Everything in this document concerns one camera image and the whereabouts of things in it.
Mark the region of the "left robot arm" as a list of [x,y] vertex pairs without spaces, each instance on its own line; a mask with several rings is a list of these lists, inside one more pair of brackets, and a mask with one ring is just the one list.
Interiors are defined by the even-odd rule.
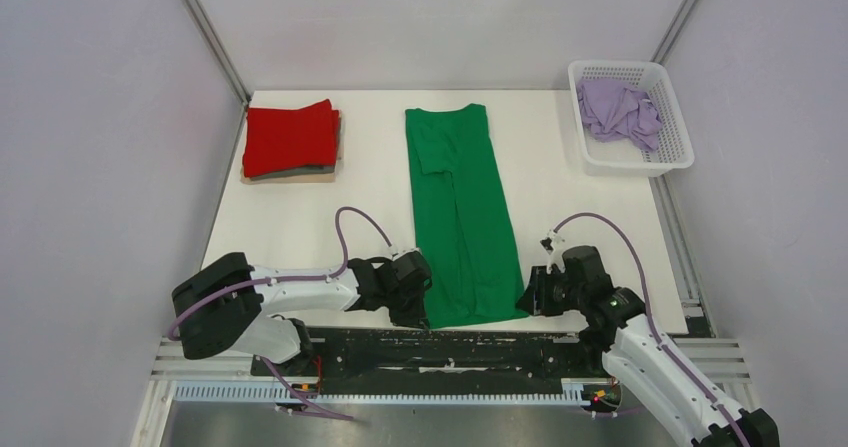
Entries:
[[424,329],[431,285],[419,250],[306,270],[253,266],[244,253],[232,252],[174,288],[175,320],[167,337],[181,343],[188,360],[236,351],[297,375],[312,366],[314,348],[295,313],[385,308],[393,325]]

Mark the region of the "green t-shirt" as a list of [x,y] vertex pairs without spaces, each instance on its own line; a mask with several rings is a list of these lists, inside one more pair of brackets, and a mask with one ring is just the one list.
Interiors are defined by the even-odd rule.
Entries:
[[525,286],[485,106],[405,112],[415,240],[433,328],[517,320]]

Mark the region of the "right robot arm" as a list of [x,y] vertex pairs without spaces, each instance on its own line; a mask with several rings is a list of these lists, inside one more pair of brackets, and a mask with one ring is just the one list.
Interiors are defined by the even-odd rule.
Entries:
[[606,272],[599,251],[579,246],[531,269],[517,308],[553,317],[580,313],[577,359],[591,375],[620,381],[680,446],[777,446],[776,422],[726,394],[680,350],[630,288]]

